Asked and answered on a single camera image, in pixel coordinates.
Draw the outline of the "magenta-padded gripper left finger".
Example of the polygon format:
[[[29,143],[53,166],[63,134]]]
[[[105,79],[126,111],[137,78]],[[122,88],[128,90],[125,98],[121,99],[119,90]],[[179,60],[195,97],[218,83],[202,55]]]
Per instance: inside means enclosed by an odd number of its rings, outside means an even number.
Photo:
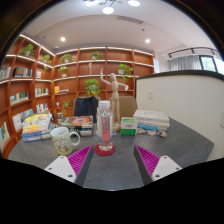
[[[59,156],[45,168],[45,171],[82,186],[93,154],[93,146],[89,145],[69,156]]]

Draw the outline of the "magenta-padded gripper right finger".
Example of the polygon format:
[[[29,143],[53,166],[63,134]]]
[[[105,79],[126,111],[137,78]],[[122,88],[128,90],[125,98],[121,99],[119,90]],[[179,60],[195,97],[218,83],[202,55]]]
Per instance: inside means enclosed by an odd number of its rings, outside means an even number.
[[[134,156],[144,185],[181,170],[167,155],[158,156],[138,145],[134,146]]]

